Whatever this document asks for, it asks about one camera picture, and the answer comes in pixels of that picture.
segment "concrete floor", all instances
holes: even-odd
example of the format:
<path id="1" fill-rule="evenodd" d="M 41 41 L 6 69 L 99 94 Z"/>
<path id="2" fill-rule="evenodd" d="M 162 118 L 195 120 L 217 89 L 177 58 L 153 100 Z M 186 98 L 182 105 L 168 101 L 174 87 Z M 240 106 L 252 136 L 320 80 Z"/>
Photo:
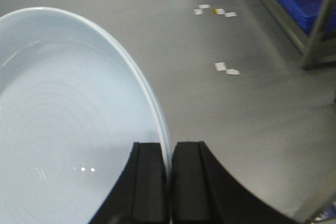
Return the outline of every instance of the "concrete floor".
<path id="1" fill-rule="evenodd" d="M 199 4 L 237 17 L 194 15 Z M 293 216 L 336 163 L 334 68 L 305 72 L 260 0 L 0 0 L 82 15 L 110 32 L 152 85 L 172 139 L 205 141 L 248 189 Z M 217 72 L 224 61 L 240 76 Z"/>

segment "white plate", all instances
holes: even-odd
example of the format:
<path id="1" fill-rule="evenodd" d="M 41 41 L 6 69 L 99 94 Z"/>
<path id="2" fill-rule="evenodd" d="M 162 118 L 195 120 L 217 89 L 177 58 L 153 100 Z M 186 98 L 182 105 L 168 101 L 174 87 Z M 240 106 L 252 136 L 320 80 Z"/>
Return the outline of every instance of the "white plate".
<path id="1" fill-rule="evenodd" d="M 88 223 L 133 142 L 170 146 L 158 103 L 121 45 L 53 8 L 0 18 L 0 223 Z"/>

